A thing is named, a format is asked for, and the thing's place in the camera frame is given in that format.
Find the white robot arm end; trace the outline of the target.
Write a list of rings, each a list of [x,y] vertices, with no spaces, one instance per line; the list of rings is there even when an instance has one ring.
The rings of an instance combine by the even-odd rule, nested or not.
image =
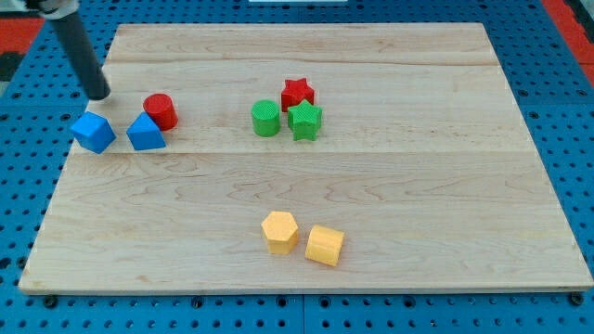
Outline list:
[[[44,19],[63,19],[79,9],[78,0],[25,0],[27,9],[36,12]]]

